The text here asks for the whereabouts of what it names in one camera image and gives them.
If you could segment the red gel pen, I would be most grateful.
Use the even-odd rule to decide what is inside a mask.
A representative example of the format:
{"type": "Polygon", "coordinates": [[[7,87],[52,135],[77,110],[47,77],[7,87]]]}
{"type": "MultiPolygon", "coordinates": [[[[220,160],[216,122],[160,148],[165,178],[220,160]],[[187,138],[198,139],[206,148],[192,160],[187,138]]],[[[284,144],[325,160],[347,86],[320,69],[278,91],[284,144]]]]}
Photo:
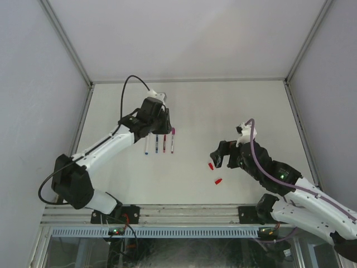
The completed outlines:
{"type": "Polygon", "coordinates": [[[166,152],[167,135],[163,136],[163,153],[166,152]]]}

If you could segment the thin white red-tip pen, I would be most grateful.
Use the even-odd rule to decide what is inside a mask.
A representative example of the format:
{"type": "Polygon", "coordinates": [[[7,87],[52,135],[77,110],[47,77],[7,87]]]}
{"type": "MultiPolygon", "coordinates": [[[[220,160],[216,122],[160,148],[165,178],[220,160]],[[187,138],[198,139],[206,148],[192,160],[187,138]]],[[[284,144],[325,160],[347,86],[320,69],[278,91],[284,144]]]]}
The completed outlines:
{"type": "Polygon", "coordinates": [[[174,149],[175,149],[175,134],[171,135],[171,153],[174,153],[174,149]]]}

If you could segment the blue white marker pen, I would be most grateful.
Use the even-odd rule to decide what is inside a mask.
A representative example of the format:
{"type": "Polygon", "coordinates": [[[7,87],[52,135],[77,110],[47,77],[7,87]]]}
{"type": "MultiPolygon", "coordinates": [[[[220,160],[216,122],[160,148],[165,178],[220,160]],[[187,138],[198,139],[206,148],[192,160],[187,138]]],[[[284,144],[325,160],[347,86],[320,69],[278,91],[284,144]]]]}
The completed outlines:
{"type": "Polygon", "coordinates": [[[145,138],[145,151],[144,151],[145,155],[149,154],[149,142],[150,142],[150,135],[147,135],[145,138]]]}

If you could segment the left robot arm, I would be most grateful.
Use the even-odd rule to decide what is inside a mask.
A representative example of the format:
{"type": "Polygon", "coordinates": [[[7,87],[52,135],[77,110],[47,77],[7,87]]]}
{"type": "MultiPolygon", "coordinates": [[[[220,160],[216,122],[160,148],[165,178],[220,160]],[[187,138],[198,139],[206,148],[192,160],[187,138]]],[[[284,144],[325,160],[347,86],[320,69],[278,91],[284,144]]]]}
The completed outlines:
{"type": "Polygon", "coordinates": [[[171,132],[165,93],[144,99],[140,108],[118,121],[103,139],[73,156],[60,155],[55,162],[52,190],[73,208],[90,208],[103,214],[119,210],[122,203],[111,194],[95,189],[91,175],[115,155],[147,137],[171,132]]]}

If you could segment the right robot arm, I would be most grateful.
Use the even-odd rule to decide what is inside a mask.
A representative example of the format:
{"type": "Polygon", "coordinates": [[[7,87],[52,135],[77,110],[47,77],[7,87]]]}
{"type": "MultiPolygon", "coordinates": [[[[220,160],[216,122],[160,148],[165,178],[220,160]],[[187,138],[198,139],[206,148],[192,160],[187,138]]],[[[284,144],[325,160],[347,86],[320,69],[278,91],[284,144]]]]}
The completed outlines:
{"type": "Polygon", "coordinates": [[[257,142],[221,141],[210,154],[216,168],[241,168],[267,190],[256,206],[264,221],[293,224],[331,244],[342,257],[356,261],[356,211],[311,184],[299,171],[273,160],[257,142]]]}

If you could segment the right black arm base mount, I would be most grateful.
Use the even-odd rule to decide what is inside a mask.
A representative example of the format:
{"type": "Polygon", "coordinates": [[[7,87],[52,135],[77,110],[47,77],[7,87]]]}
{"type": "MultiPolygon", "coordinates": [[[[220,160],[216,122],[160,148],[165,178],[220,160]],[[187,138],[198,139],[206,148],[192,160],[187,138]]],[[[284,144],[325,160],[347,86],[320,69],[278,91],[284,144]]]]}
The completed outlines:
{"type": "Polygon", "coordinates": [[[276,224],[274,219],[261,219],[258,217],[255,206],[243,205],[238,207],[238,216],[240,224],[276,224]]]}

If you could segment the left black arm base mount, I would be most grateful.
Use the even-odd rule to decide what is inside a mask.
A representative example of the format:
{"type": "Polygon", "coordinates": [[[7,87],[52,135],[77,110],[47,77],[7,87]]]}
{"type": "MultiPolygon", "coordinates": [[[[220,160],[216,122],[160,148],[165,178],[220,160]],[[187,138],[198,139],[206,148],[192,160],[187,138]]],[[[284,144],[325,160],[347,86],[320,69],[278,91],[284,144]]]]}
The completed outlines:
{"type": "Polygon", "coordinates": [[[136,205],[122,205],[114,208],[109,215],[94,210],[91,214],[91,224],[138,224],[140,207],[136,205]]]}

